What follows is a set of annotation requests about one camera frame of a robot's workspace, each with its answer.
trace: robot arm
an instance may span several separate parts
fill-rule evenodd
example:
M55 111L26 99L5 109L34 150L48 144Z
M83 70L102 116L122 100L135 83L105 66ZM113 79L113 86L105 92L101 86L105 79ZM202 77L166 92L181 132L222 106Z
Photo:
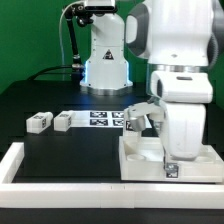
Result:
M127 19L126 42L154 68L147 77L147 92L158 99L157 105L134 107L141 116L160 117L159 137L173 159L194 160L201 148L203 104L211 102L213 95L207 74L201 72L208 66L212 23L212 0L146 0ZM144 43L140 43L139 32L143 32ZM136 110L130 107L128 116L133 129L141 130Z

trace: robot camera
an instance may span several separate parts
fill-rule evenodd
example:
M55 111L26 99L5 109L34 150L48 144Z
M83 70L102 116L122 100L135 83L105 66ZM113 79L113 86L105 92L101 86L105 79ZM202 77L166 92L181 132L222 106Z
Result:
M84 7L86 11L95 14L115 13L117 11L115 0L85 0Z

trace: table surface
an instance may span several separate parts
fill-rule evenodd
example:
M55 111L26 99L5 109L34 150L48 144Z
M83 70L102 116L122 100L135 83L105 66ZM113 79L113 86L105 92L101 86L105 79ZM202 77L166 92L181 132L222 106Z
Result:
M39 135L26 133L25 121L37 112L54 116L66 110L122 111L146 101L142 84L123 96L81 93L78 85L57 81L18 81L0 95L0 156L10 144L25 143L25 158L15 183L121 182L118 156L120 128L70 128L53 125ZM203 143L224 152L224 112L207 106ZM155 136L153 129L143 133ZM178 209L0 209L0 223L223 223L222 210Z

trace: small white cube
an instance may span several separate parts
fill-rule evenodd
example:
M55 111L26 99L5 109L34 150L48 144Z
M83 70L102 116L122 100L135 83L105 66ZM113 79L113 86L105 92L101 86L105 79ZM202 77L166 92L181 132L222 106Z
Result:
M72 119L75 116L75 112L62 111L57 117L54 118L54 130L55 131L67 131L72 124Z
M51 125L53 114L39 112L26 120L26 130L29 133L39 134Z

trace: white border frame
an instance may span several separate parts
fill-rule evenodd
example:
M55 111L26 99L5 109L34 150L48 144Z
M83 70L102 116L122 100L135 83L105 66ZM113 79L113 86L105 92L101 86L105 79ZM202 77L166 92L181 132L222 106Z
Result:
M24 144L13 143L0 163L4 208L200 208L224 209L224 185L14 184Z

